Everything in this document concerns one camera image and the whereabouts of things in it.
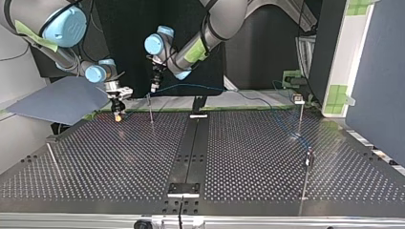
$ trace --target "green tape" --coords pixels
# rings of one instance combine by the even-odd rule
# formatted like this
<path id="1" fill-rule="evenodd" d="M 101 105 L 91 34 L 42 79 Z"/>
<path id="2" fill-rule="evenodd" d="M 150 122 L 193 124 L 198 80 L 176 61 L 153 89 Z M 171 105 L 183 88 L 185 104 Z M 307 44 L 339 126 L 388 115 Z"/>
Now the green tape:
<path id="1" fill-rule="evenodd" d="M 346 85 L 330 85 L 330 90 L 327 98 L 327 105 L 324 109 L 325 114 L 340 115 L 345 108 L 347 102 Z"/>
<path id="2" fill-rule="evenodd" d="M 22 22 L 18 20 L 15 20 L 15 29 L 17 30 L 18 33 L 27 35 L 30 39 L 35 41 L 36 44 L 39 44 L 43 47 L 47 47 L 48 49 L 54 52 L 57 51 L 56 43 L 38 36 L 37 34 L 35 34 L 35 32 L 30 30 L 30 28 L 28 28 L 26 25 L 24 25 Z"/>
<path id="3" fill-rule="evenodd" d="M 351 0 L 346 15 L 348 16 L 366 15 L 367 8 L 372 3 L 373 3 L 372 0 Z"/>
<path id="4" fill-rule="evenodd" d="M 283 87 L 284 88 L 300 88 L 299 85 L 292 86 L 291 84 L 286 82 L 286 77 L 293 77 L 293 78 L 301 78 L 301 71 L 294 70 L 294 71 L 284 71 L 283 72 Z"/>
<path id="5" fill-rule="evenodd" d="M 193 47 L 185 54 L 184 59 L 187 60 L 189 63 L 196 63 L 197 61 L 201 60 L 204 61 L 206 58 L 205 56 L 205 47 L 203 46 L 203 42 L 199 39 Z"/>

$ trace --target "metal table surface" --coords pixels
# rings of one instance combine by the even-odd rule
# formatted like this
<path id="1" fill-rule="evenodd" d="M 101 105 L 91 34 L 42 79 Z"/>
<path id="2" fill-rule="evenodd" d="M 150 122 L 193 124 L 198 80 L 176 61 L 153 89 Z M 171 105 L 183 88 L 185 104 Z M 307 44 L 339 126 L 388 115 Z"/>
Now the metal table surface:
<path id="1" fill-rule="evenodd" d="M 50 145 L 56 162 L 44 147 L 1 175 L 0 213 L 405 219 L 405 177 L 317 112 L 298 115 L 100 114 Z M 314 150 L 306 186 L 307 150 L 280 120 Z M 200 197 L 168 198 L 171 183 L 200 183 Z"/>

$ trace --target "white panel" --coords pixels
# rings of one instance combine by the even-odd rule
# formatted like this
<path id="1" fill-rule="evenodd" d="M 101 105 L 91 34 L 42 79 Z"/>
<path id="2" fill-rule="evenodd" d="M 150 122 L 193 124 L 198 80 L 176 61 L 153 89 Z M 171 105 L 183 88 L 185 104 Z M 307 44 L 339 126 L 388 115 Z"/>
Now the white panel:
<path id="1" fill-rule="evenodd" d="M 0 60 L 20 55 L 27 42 L 0 26 Z M 49 122 L 4 114 L 17 99 L 45 87 L 31 51 L 13 60 L 0 61 L 0 174 L 21 158 L 44 145 L 50 135 Z"/>
<path id="2" fill-rule="evenodd" d="M 0 27 L 0 59 L 24 52 L 27 42 Z M 31 51 L 19 58 L 0 61 L 0 104 L 16 100 L 46 86 L 33 60 Z"/>
<path id="3" fill-rule="evenodd" d="M 51 123 L 12 116 L 0 122 L 0 174 L 45 144 Z"/>

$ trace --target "black wall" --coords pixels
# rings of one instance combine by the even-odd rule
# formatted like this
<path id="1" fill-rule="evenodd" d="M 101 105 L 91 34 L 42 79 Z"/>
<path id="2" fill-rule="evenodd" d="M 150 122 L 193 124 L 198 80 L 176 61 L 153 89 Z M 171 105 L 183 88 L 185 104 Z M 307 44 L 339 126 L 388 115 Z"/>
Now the black wall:
<path id="1" fill-rule="evenodd" d="M 110 52 L 115 56 L 119 70 L 126 71 L 121 83 L 134 88 L 135 97 L 144 97 L 150 90 L 152 65 L 146 59 L 143 47 L 145 38 L 156 32 L 158 25 L 169 26 L 176 31 L 174 44 L 182 48 L 200 30 L 205 16 L 205 10 L 198 0 L 97 0 L 97 8 Z M 222 88 L 222 53 L 219 51 L 210 56 L 184 81 L 168 73 L 161 87 L 194 83 Z M 181 87 L 165 94 L 219 93 Z"/>

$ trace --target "metal plate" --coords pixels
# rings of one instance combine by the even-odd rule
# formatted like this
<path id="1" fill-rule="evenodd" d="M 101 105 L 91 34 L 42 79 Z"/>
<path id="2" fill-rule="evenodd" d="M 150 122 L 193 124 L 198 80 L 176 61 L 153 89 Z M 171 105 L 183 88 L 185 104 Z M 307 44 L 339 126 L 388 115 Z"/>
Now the metal plate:
<path id="1" fill-rule="evenodd" d="M 155 119 L 151 124 L 149 114 L 132 114 L 116 123 L 111 114 L 98 115 L 52 146 L 57 163 L 45 153 L 2 177 L 0 211 L 16 211 L 21 203 L 24 211 L 42 211 L 45 204 L 54 206 L 47 212 L 160 214 L 187 114 L 157 114 Z M 13 206 L 2 208 L 2 202 Z M 96 209 L 81 209 L 83 202 Z"/>
<path id="2" fill-rule="evenodd" d="M 210 113 L 209 118 L 199 214 L 405 217 L 405 177 L 318 113 L 305 112 L 301 124 L 298 111 Z M 303 201 L 307 150 L 278 120 L 314 150 Z"/>

